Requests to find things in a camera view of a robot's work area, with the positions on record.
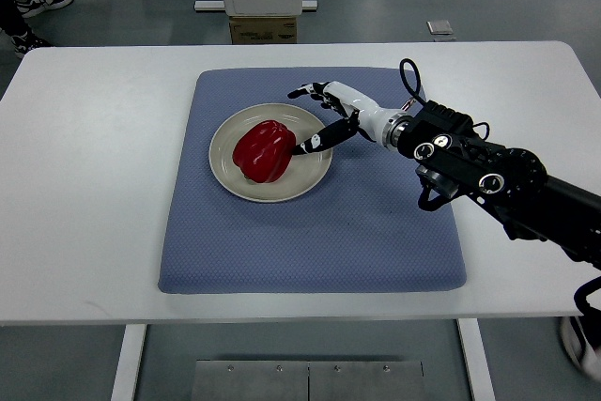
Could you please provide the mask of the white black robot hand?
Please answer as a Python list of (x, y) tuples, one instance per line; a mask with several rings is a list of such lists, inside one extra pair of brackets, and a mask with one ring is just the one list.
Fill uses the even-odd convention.
[(393, 150), (397, 147), (401, 132), (411, 121), (411, 116), (403, 110), (383, 108), (362, 92), (340, 82), (303, 85), (290, 92), (288, 97), (296, 99), (305, 94), (319, 100), (341, 119), (296, 145), (292, 149), (293, 156), (331, 149), (357, 133), (372, 143)]

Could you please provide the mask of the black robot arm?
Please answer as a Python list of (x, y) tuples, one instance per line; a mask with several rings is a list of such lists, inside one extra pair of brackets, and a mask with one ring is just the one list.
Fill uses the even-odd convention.
[(599, 196), (550, 176), (527, 149), (489, 142), (470, 116), (425, 100), (421, 82), (410, 83), (406, 75), (416, 68), (409, 58), (399, 64), (405, 89), (422, 108), (394, 144), (419, 164), (419, 207), (433, 211), (466, 195), (502, 224), (509, 239), (551, 241), (571, 260), (599, 268)]

